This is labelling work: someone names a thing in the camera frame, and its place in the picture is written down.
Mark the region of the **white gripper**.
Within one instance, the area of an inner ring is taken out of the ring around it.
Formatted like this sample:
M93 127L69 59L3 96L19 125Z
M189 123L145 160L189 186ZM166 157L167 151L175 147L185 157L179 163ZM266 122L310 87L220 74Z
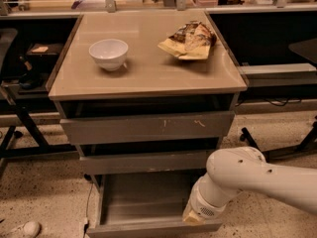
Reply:
M226 206L216 207L204 199L197 182L182 213L182 221L187 225L202 225L205 220L218 217L225 208Z

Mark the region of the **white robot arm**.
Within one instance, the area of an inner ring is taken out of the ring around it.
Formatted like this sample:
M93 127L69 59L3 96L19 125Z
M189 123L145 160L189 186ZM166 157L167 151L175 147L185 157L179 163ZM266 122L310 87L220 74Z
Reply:
M220 149L206 161L182 214L184 223L217 218L243 191L258 192L311 214L317 213L317 170L268 163L253 147Z

